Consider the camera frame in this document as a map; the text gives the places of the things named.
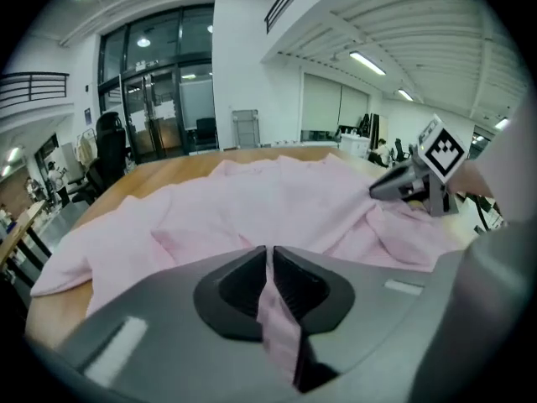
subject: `gray floor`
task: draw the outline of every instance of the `gray floor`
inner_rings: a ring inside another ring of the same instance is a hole
[[[54,253],[56,247],[60,243],[60,240],[72,229],[73,225],[75,225],[75,222],[82,216],[87,208],[88,205],[84,201],[78,203],[69,203],[60,211],[57,216],[46,224],[41,231],[38,231],[39,237],[52,253]],[[39,248],[33,246],[32,243],[28,243],[28,246],[43,262],[46,262],[47,258]],[[39,271],[28,260],[25,260],[20,265],[20,269],[32,280],[37,280],[39,277]],[[15,280],[13,286],[23,299],[24,304],[29,306],[29,287],[20,280]]]

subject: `fluorescent light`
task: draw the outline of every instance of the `fluorescent light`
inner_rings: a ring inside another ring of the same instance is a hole
[[[9,154],[8,161],[11,162],[15,159],[15,155],[17,155],[18,148],[11,149],[11,153]]]
[[[399,94],[406,98],[409,102],[413,102],[412,97],[405,90],[399,90]]]
[[[495,127],[498,130],[503,130],[507,124],[509,124],[509,120],[507,118],[504,118],[499,123],[497,123]]]
[[[140,39],[138,39],[138,42],[136,42],[136,44],[140,47],[140,48],[147,48],[148,46],[151,45],[151,41],[149,39],[146,39],[144,37],[141,37]]]
[[[374,71],[377,75],[386,75],[386,72],[376,67],[371,61],[369,61],[366,57],[364,57],[362,54],[358,54],[357,52],[351,52],[351,57],[356,60],[360,61],[363,65],[369,67],[372,71]]]

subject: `wooden table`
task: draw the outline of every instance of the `wooden table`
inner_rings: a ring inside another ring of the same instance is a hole
[[[126,196],[142,198],[162,186],[208,176],[223,160],[250,163],[263,159],[275,160],[280,155],[287,155],[297,160],[317,161],[322,160],[329,153],[341,157],[357,171],[374,178],[378,178],[386,171],[373,163],[351,157],[333,148],[233,150],[157,161],[139,165],[133,172],[125,175],[91,205],[76,223],[75,228],[116,209]],[[453,233],[460,242],[461,248],[466,247],[474,239],[470,232],[458,228],[457,216],[442,219],[448,231]],[[86,282],[61,293],[35,297],[30,305],[26,321],[26,334],[50,348],[56,348],[84,320],[91,295],[91,282]]]
[[[41,249],[47,257],[50,257],[49,249],[32,229],[32,224],[34,223],[35,218],[41,213],[44,207],[45,201],[38,201],[27,211],[21,213],[20,217],[18,217],[17,224],[0,245],[0,268],[7,262],[9,268],[13,269],[13,272],[15,272],[15,275],[29,286],[32,286],[34,282],[11,260],[10,255],[15,248],[19,248],[30,263],[37,267],[38,270],[43,269],[43,263],[23,241],[23,237],[24,234],[28,234],[39,249]]]

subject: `brown wall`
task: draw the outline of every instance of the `brown wall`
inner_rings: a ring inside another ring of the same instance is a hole
[[[22,167],[0,182],[0,203],[5,203],[13,219],[17,219],[24,209],[32,205],[24,186],[28,176],[28,169]]]

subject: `round ceiling light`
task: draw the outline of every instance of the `round ceiling light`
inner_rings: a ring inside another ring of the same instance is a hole
[[[149,39],[146,39],[144,37],[138,39],[138,42],[136,42],[136,44],[140,47],[140,48],[147,48],[148,46],[151,45],[151,41]]]

